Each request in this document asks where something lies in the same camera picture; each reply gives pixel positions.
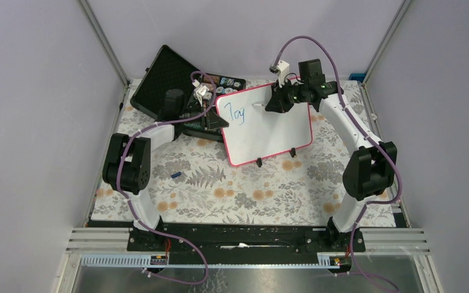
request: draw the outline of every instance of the gray wall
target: gray wall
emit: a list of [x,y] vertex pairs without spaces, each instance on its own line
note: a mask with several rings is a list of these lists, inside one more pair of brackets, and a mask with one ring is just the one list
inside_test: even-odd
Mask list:
[[121,92],[76,1],[0,1],[0,293],[52,288]]
[[416,1],[368,87],[445,292],[469,292],[469,1]]
[[[365,72],[402,0],[91,0],[130,78],[141,78],[158,49],[168,44],[212,73],[272,76],[269,65],[283,44],[310,35],[324,44],[340,75]],[[320,58],[306,40],[283,58]],[[326,65],[328,76],[333,76]]]

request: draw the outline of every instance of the whiteboard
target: whiteboard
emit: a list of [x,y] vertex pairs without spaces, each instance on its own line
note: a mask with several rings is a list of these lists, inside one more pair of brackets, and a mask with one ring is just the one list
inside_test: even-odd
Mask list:
[[217,113],[229,122],[229,127],[222,128],[222,135],[233,166],[312,143],[308,103],[295,104],[287,113],[265,111],[262,105],[271,99],[271,85],[241,90],[216,100]]

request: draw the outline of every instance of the table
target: table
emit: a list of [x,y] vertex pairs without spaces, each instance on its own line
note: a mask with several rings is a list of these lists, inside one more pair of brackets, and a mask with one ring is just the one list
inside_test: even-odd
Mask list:
[[[118,131],[134,134],[154,122],[130,106],[140,80],[129,89]],[[248,80],[247,88],[273,81]],[[358,116],[369,125],[356,81],[341,86]],[[224,144],[180,136],[154,152],[148,191],[165,222],[326,226],[344,195],[342,175],[349,160],[333,126],[311,111],[313,143],[263,161],[232,167]],[[170,175],[181,172],[172,179]],[[381,199],[387,200],[384,193]],[[101,182],[96,190],[93,221],[132,221],[123,197]],[[391,206],[371,205],[362,226],[395,226]]]

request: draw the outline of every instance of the purple cable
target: purple cable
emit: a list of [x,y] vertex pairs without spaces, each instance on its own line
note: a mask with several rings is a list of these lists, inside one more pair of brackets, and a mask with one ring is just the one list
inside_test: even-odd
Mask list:
[[[357,229],[358,223],[360,222],[360,220],[364,216],[364,213],[366,212],[366,210],[368,208],[368,205],[369,204],[392,204],[392,203],[397,202],[400,199],[400,197],[402,196],[403,183],[402,183],[402,178],[400,177],[400,172],[398,171],[398,168],[396,168],[396,165],[394,164],[393,160],[389,157],[389,155],[382,149],[382,147],[377,142],[375,142],[372,138],[370,138],[368,133],[360,126],[359,123],[357,123],[357,119],[353,116],[353,114],[349,110],[349,108],[346,107],[347,105],[344,102],[343,94],[341,93],[341,86],[340,86],[341,82],[339,80],[339,73],[337,72],[337,67],[335,66],[335,62],[333,61],[332,56],[330,56],[330,54],[328,54],[326,49],[317,40],[315,40],[314,38],[309,37],[307,35],[298,35],[297,37],[291,38],[290,40],[288,40],[288,42],[285,43],[285,45],[283,45],[282,49],[278,53],[278,57],[276,57],[276,60],[274,62],[274,66],[276,66],[278,64],[278,62],[279,62],[285,48],[290,43],[292,43],[294,40],[297,40],[298,38],[305,38],[307,40],[311,40],[312,42],[314,42],[324,52],[324,54],[326,55],[328,60],[330,60],[330,63],[332,64],[332,67],[333,67],[333,73],[335,74],[335,80],[337,82],[337,95],[339,96],[339,102],[341,103],[342,108],[344,109],[345,113],[348,115],[350,120],[353,122],[353,124],[360,131],[360,133],[362,133],[364,138],[367,141],[369,141],[374,147],[376,147],[377,150],[379,150],[379,152],[384,156],[386,161],[391,165],[391,167],[394,171],[394,174],[396,175],[396,179],[398,180],[398,192],[396,193],[396,196],[392,200],[389,200],[389,201],[369,201],[364,205],[364,207],[362,208],[362,211],[360,212],[360,214],[358,215],[355,223],[353,224],[353,229],[351,230],[351,238],[350,238],[351,240],[349,242],[349,248],[350,248],[351,257],[353,259],[353,263],[355,264],[355,266],[358,268],[358,271],[360,272],[360,273],[351,273],[351,274],[363,275],[371,284],[375,285],[375,287],[380,288],[381,290],[384,290],[386,292],[400,292],[398,286],[395,285],[392,281],[386,279],[385,277],[382,277],[380,275],[365,273],[364,271],[362,271],[362,269],[360,268],[358,262],[355,260],[355,253],[353,251],[353,238],[355,236],[355,230]],[[393,291],[393,290],[390,290],[390,289],[387,289],[387,288],[381,286],[380,284],[372,281],[371,277],[380,278],[382,280],[385,280],[387,283],[391,284],[395,288],[395,290]]]
[[[120,165],[119,165],[119,168],[118,168],[118,176],[116,177],[116,186],[118,188],[118,192],[120,194],[122,194],[127,200],[130,199],[130,197],[128,196],[128,194],[126,194],[122,189],[121,189],[121,184],[120,184],[120,180],[121,180],[121,174],[122,174],[122,171],[123,171],[123,165],[125,164],[125,159],[127,157],[127,154],[128,154],[128,150],[130,149],[130,146],[132,145],[132,143],[134,142],[134,139],[138,136],[140,136],[142,133],[152,129],[152,128],[155,128],[155,127],[158,127],[158,126],[163,126],[163,125],[169,125],[169,124],[173,124],[173,123],[184,123],[184,122],[188,122],[188,121],[192,121],[192,120],[195,120],[197,118],[200,118],[202,116],[204,116],[209,110],[211,110],[211,108],[213,107],[214,103],[215,103],[215,100],[217,98],[217,93],[216,93],[216,85],[213,81],[213,78],[211,78],[211,76],[207,75],[206,73],[202,72],[202,71],[194,71],[191,73],[190,75],[190,78],[191,78],[191,81],[193,82],[193,76],[195,74],[202,74],[204,75],[207,79],[209,79],[210,83],[213,85],[213,97],[211,98],[211,101],[209,102],[209,106],[206,108],[206,110],[204,110],[204,112],[198,114],[197,116],[194,116],[194,117],[191,117],[191,118],[186,118],[186,119],[181,119],[181,120],[174,120],[174,121],[165,121],[165,122],[161,122],[161,123],[156,123],[156,124],[152,124],[150,126],[147,126],[143,129],[141,129],[140,131],[136,132],[135,134],[132,135],[132,137],[128,140],[126,146],[125,146],[125,150],[123,151],[123,155],[121,157],[121,161],[120,161]],[[195,246],[195,244],[191,243],[191,241],[185,239],[185,238],[182,238],[180,236],[177,236],[177,235],[172,235],[172,234],[168,234],[168,233],[163,233],[163,232],[159,232],[159,231],[156,231],[152,228],[150,228],[149,226],[147,226],[146,224],[144,224],[143,222],[141,222],[141,220],[139,220],[139,216],[137,215],[136,211],[134,210],[134,206],[132,205],[132,203],[130,201],[128,201],[128,207],[130,209],[130,212],[132,212],[132,216],[134,217],[134,220],[136,221],[139,221],[139,224],[141,226],[143,226],[143,228],[145,228],[146,230],[152,232],[152,233],[155,233],[155,234],[158,234],[158,235],[162,235],[164,237],[169,237],[169,238],[174,238],[174,239],[178,239],[178,240],[182,240],[184,241],[185,243],[187,243],[189,246],[191,246],[197,253],[198,255],[200,256],[200,258],[202,258],[202,261],[204,262],[204,267],[205,267],[205,272],[204,272],[204,278],[202,278],[202,280],[200,281],[195,281],[195,282],[189,282],[189,281],[182,281],[182,280],[179,280],[179,279],[175,279],[175,278],[171,278],[171,277],[167,277],[167,276],[162,276],[162,275],[158,275],[158,274],[151,274],[150,276],[154,276],[154,277],[157,277],[157,278],[161,278],[161,279],[165,279],[165,280],[169,280],[169,281],[174,281],[174,282],[177,282],[177,283],[181,283],[181,284],[186,284],[186,285],[198,285],[198,284],[202,284],[204,283],[208,277],[209,277],[209,268],[208,268],[208,262],[206,261],[206,258],[204,256],[204,254],[202,253],[202,251],[200,251],[200,249],[198,249],[197,246]]]

